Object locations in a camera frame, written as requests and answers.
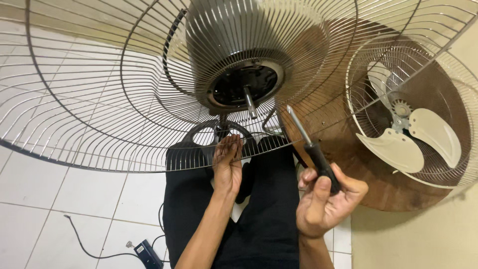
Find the white fan blade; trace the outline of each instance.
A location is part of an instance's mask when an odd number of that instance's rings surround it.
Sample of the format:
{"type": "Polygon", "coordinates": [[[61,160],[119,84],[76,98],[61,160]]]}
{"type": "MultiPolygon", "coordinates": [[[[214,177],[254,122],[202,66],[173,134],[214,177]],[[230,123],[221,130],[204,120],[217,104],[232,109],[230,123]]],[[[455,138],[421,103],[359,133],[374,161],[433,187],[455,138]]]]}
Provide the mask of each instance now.
{"type": "Polygon", "coordinates": [[[388,109],[391,109],[391,105],[388,97],[385,95],[387,93],[387,86],[385,83],[390,74],[391,72],[381,62],[369,63],[369,71],[367,75],[372,84],[372,88],[388,109]]]}
{"type": "Polygon", "coordinates": [[[415,142],[391,128],[377,138],[356,134],[371,152],[399,171],[416,173],[422,170],[424,158],[415,142]]]}
{"type": "Polygon", "coordinates": [[[453,129],[435,112],[419,108],[410,114],[408,130],[435,149],[449,167],[455,168],[461,157],[461,146],[453,129]]]}

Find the metal wire grille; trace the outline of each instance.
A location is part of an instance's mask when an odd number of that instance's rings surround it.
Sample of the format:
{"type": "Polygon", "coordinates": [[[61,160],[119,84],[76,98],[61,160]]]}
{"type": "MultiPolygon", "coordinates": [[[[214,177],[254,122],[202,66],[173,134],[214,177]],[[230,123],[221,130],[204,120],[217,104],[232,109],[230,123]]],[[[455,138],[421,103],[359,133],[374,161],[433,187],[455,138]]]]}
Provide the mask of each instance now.
{"type": "MultiPolygon", "coordinates": [[[[194,135],[205,160],[182,156],[187,168],[210,165],[214,127],[226,121],[258,140],[284,131],[285,104],[305,102],[296,110],[307,122],[318,120],[308,115],[320,111],[323,129],[349,117],[350,111],[337,113],[346,92],[337,77],[345,78],[358,47],[381,35],[393,35],[381,43],[383,51],[403,38],[419,44],[426,55],[396,81],[398,87],[475,20],[470,11],[477,3],[11,0],[0,7],[2,145],[79,168],[161,172],[167,149],[198,124],[217,122],[194,135]],[[256,120],[243,109],[208,101],[208,84],[218,73],[254,59],[284,72],[256,120]]],[[[287,142],[299,139],[291,134],[287,142]]],[[[251,147],[242,157],[258,153],[251,147]]]]}

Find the black screwdriver handle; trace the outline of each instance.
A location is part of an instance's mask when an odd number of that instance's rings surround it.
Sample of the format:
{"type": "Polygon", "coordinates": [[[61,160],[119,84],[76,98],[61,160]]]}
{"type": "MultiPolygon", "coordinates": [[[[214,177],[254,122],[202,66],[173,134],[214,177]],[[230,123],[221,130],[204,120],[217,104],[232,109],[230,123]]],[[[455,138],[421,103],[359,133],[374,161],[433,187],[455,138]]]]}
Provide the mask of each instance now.
{"type": "Polygon", "coordinates": [[[334,172],[330,168],[329,163],[320,150],[320,145],[318,143],[313,143],[312,145],[306,143],[304,144],[304,149],[312,159],[319,176],[329,177],[332,181],[332,185],[330,186],[330,194],[337,194],[341,189],[340,183],[337,181],[334,172]]]}

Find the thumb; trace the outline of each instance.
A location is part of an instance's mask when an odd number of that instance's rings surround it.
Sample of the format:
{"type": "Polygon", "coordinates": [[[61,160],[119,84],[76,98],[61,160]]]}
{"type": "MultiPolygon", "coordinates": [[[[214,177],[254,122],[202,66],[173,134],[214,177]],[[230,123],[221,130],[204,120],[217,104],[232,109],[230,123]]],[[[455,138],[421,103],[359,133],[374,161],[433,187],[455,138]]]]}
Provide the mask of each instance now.
{"type": "Polygon", "coordinates": [[[232,161],[232,159],[234,159],[234,156],[236,155],[237,148],[238,148],[238,144],[234,142],[230,146],[228,154],[224,157],[224,159],[222,159],[221,164],[229,165],[229,163],[232,161]]]}
{"type": "Polygon", "coordinates": [[[327,200],[330,197],[330,186],[332,182],[330,178],[321,176],[317,179],[314,185],[312,202],[310,204],[310,209],[312,209],[315,214],[313,214],[312,219],[308,221],[311,223],[320,223],[324,217],[325,206],[327,200]]]}

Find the cream wall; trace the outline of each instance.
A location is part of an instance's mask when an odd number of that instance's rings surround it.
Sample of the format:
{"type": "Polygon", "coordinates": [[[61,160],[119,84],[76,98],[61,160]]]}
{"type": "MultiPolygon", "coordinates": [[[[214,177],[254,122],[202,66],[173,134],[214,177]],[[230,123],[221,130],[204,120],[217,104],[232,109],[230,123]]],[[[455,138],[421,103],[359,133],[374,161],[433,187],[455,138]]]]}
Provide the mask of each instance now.
{"type": "MultiPolygon", "coordinates": [[[[478,23],[451,49],[475,74],[477,44],[478,23]]],[[[409,213],[358,207],[352,214],[352,268],[478,269],[478,185],[450,196],[409,213]]]]}

